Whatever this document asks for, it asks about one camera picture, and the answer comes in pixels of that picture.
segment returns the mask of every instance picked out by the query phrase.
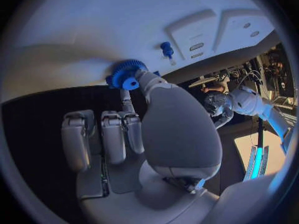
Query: blue plastic gear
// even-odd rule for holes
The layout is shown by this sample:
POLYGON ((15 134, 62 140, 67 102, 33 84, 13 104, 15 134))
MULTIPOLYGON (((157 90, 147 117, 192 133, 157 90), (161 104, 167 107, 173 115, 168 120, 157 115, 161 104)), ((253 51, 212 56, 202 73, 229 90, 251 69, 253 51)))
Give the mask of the blue plastic gear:
POLYGON ((145 64, 138 60, 127 60, 120 63, 113 71, 112 75, 106 78, 110 88, 124 89, 127 91, 135 90, 139 87, 135 79, 137 70, 147 71, 145 64))

